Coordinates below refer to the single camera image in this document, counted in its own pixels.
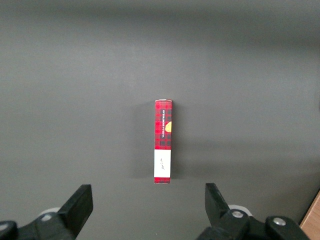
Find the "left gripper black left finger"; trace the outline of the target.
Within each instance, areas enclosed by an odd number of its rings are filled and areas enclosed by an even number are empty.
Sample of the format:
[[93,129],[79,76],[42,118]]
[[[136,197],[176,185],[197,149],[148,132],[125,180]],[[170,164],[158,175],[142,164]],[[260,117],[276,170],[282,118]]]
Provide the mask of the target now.
[[90,184],[81,185],[57,210],[40,214],[19,227],[13,220],[0,222],[2,240],[75,240],[93,211]]

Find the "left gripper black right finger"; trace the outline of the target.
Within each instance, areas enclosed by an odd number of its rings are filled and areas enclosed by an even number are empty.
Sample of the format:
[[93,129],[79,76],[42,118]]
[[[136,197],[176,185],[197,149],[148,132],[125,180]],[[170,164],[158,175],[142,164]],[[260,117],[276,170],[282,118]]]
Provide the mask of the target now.
[[239,208],[228,206],[215,183],[205,184],[204,205],[210,227],[198,240],[308,240],[292,219],[272,215],[258,221]]

